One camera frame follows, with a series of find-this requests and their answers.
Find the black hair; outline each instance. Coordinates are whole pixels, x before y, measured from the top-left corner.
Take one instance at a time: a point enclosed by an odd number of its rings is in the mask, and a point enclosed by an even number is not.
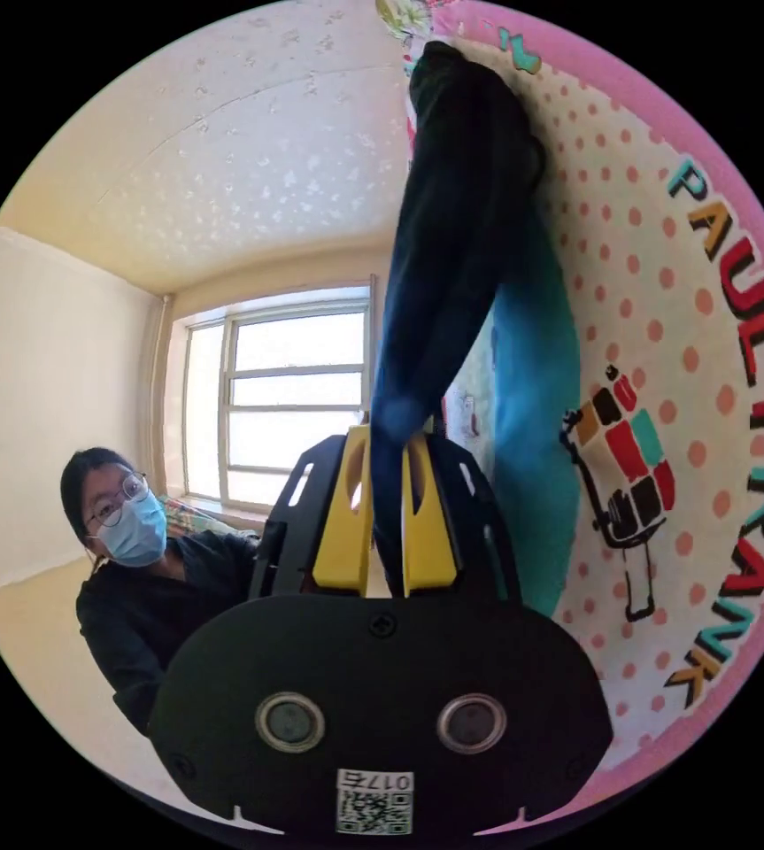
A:
[[[83,545],[87,542],[87,526],[83,521],[83,483],[93,469],[99,469],[108,463],[130,469],[134,467],[117,452],[96,446],[83,452],[75,452],[66,464],[60,476],[60,499],[66,519],[72,531]]]

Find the surgical mask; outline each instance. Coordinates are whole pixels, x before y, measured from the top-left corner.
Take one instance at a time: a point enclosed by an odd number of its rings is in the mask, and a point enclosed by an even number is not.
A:
[[[110,557],[122,567],[148,567],[166,551],[166,514],[149,492],[136,502],[126,501],[120,508],[119,521],[96,535],[107,547]]]

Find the black shirt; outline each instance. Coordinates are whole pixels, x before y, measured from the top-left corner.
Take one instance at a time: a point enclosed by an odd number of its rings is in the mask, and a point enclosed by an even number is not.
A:
[[[122,714],[147,734],[164,672],[181,644],[249,597],[258,538],[203,531],[171,538],[185,582],[107,563],[78,594],[81,634]]]

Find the window frame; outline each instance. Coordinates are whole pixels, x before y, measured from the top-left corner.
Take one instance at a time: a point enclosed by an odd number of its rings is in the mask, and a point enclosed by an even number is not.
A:
[[[313,412],[313,411],[344,411],[360,413],[369,407],[372,367],[373,367],[373,286],[371,282],[356,283],[345,289],[366,290],[367,294],[356,297],[342,297],[331,300],[314,300],[288,305],[262,307],[258,310],[234,310],[225,315],[224,318],[202,321],[189,325],[187,328],[187,350],[184,361],[183,392],[181,398],[181,446],[184,472],[184,491],[187,497],[200,499],[208,502],[218,502],[221,506],[236,511],[249,512],[253,514],[269,514],[272,505],[259,502],[245,502],[228,497],[228,473],[247,472],[289,475],[293,470],[280,467],[255,467],[228,463],[228,419],[232,412]],[[353,313],[364,314],[364,351],[363,363],[350,363],[338,366],[315,364],[306,367],[274,367],[269,369],[246,369],[237,370],[236,346],[238,331],[244,325],[259,325],[268,321],[287,321],[291,319],[307,319],[316,316],[345,315]],[[222,352],[220,357],[220,381],[219,381],[219,403],[217,423],[217,464],[220,477],[220,495],[205,496],[203,493],[191,491],[189,488],[188,459],[187,459],[187,389],[189,382],[189,354],[192,345],[193,334],[198,330],[223,327]],[[354,373],[361,374],[361,398],[358,405],[269,405],[248,406],[231,404],[232,381],[253,377],[276,377],[279,375],[325,375],[331,373]]]

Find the label sticker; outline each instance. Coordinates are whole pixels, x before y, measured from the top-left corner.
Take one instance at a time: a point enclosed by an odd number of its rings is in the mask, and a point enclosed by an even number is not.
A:
[[[411,835],[414,774],[337,771],[337,831],[351,835]]]

